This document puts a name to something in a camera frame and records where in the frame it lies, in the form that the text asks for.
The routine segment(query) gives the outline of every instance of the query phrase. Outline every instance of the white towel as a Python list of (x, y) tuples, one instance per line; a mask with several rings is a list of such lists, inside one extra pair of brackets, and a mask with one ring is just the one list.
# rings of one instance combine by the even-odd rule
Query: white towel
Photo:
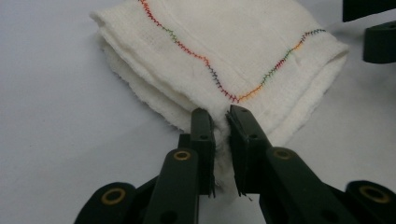
[(293, 0), (140, 0), (93, 12), (112, 70), (181, 130), (206, 109), (216, 179), (230, 169), (225, 114), (249, 109), (275, 146), (308, 120), (347, 46)]

